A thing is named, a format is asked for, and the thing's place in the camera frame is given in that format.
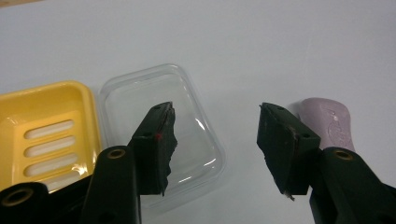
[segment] mauve eraser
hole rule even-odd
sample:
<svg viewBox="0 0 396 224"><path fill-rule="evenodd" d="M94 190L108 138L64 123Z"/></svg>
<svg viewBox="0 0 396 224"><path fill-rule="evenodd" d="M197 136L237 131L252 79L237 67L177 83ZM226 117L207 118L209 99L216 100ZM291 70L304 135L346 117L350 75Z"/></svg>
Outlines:
<svg viewBox="0 0 396 224"><path fill-rule="evenodd" d="M347 107L334 100L308 98L301 102L300 120L320 136L320 148L342 147L355 151Z"/></svg>

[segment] clear plastic container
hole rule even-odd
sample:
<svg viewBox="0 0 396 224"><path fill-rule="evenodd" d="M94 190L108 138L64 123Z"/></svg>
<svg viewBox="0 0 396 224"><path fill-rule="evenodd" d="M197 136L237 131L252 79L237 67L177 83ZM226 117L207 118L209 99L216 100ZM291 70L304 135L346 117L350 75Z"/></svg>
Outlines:
<svg viewBox="0 0 396 224"><path fill-rule="evenodd" d="M99 92L104 146L126 145L140 122L157 104L172 101L175 137L165 196L142 196L142 211L169 209L210 188L224 168L224 150L212 132L186 74L173 64L110 79Z"/></svg>

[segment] white surface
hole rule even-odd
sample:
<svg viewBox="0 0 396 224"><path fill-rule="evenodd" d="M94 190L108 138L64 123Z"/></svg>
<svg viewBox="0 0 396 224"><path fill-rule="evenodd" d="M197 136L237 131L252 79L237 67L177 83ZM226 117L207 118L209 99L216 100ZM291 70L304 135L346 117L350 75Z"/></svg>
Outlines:
<svg viewBox="0 0 396 224"><path fill-rule="evenodd" d="M345 104L355 148L396 186L396 2L48 0L0 9L0 93L176 63L223 143L217 188L151 223L314 223L256 146L259 104Z"/></svg>

